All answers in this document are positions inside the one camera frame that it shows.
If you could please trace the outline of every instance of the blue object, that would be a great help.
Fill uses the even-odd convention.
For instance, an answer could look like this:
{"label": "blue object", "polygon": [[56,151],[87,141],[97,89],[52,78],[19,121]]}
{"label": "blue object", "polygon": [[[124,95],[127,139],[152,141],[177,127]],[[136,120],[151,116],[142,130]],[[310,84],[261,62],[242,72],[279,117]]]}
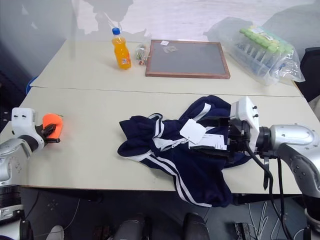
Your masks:
{"label": "blue object", "polygon": [[[178,195],[186,202],[202,207],[226,207],[232,202],[232,194],[222,169],[244,164],[250,157],[236,153],[233,164],[223,158],[208,157],[189,149],[179,131],[189,119],[228,117],[230,109],[229,103],[210,95],[196,100],[178,120],[162,120],[159,113],[132,116],[120,122],[127,141],[119,147],[118,154],[172,175]],[[227,126],[207,128],[206,133],[224,135],[227,143]]]}
{"label": "blue object", "polygon": [[114,27],[114,28],[112,28],[112,33],[113,33],[113,35],[119,35],[120,29],[118,27]]}
{"label": "blue object", "polygon": [[32,78],[32,79],[28,82],[28,84],[26,85],[26,88],[25,88],[25,94],[28,94],[28,93],[29,93],[30,89],[32,88],[32,87],[30,86],[30,84],[32,84],[32,83],[34,82],[34,80],[37,79],[37,77],[38,77],[38,76],[35,76],[34,78]]}

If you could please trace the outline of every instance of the shoe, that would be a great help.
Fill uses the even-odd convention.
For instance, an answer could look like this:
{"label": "shoe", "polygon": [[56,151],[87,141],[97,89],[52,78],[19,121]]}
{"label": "shoe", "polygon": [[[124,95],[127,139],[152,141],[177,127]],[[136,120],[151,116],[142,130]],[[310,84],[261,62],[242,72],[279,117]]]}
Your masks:
{"label": "shoe", "polygon": [[65,231],[62,226],[54,226],[45,240],[64,240]]}

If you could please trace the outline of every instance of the white paper tag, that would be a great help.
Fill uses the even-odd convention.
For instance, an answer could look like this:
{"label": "white paper tag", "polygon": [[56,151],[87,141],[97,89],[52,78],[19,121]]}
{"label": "white paper tag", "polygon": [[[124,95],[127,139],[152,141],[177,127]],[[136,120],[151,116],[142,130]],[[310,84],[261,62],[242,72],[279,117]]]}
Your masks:
{"label": "white paper tag", "polygon": [[214,147],[219,150],[227,150],[227,145],[225,145],[225,139],[223,135],[218,134],[208,134],[206,133],[199,143],[194,144],[189,141],[189,148],[196,146],[208,146]]}
{"label": "white paper tag", "polygon": [[160,43],[160,45],[163,45],[163,46],[167,46],[168,44],[169,44],[168,41],[162,41],[162,42]]}
{"label": "white paper tag", "polygon": [[206,128],[193,119],[189,119],[180,130],[180,135],[194,144],[198,144],[206,133]]}

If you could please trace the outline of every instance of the gray floor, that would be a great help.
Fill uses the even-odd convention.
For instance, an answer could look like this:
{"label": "gray floor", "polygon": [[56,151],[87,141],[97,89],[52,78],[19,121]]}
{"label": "gray floor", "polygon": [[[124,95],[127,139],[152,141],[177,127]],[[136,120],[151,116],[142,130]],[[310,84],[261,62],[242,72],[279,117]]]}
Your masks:
{"label": "gray floor", "polygon": [[[21,193],[25,212],[28,213],[38,194],[37,189],[23,188]],[[35,240],[45,240],[46,234],[54,225],[66,227],[75,213],[78,198],[39,192],[38,202],[28,217]],[[286,224],[294,234],[306,226],[304,210],[292,199],[286,199]],[[258,225],[263,202],[251,204],[255,224]],[[248,205],[229,205],[226,208],[204,208],[180,200],[175,192],[151,191],[104,191],[101,202],[80,200],[79,208],[72,225],[65,231],[66,240],[90,240],[95,226],[112,224],[117,227],[122,221],[137,213],[149,215],[153,221],[154,240],[180,239],[182,224],[186,213],[195,212],[207,222],[211,240],[237,239],[234,223],[250,221]],[[262,240],[269,240],[276,222],[276,215],[270,203],[265,213],[268,222]],[[273,239],[285,239],[278,225]]]}

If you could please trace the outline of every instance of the white wall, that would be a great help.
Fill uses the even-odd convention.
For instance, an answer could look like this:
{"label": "white wall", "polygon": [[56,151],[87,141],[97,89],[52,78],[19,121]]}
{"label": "white wall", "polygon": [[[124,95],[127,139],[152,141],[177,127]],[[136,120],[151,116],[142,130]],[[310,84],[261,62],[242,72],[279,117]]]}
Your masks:
{"label": "white wall", "polygon": [[320,0],[0,0],[0,40],[38,75],[65,39],[203,40],[226,17],[253,21],[294,44],[320,47]]}
{"label": "white wall", "polygon": [[30,77],[41,73],[71,32],[70,0],[0,0],[0,41]]}

